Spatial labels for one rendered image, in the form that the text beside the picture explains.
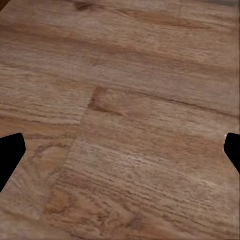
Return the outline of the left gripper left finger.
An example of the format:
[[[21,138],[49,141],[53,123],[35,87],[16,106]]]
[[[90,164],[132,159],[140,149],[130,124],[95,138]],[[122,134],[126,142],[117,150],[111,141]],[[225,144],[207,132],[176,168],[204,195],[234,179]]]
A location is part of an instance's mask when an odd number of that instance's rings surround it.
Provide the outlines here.
[[[0,193],[25,153],[26,144],[22,133],[0,138]]]

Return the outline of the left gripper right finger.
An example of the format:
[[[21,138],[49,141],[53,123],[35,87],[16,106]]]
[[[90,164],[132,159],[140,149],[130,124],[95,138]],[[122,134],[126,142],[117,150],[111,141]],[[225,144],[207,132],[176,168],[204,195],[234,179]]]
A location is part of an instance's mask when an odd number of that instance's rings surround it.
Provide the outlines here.
[[[237,168],[240,173],[240,135],[235,133],[229,133],[225,145],[224,151]]]

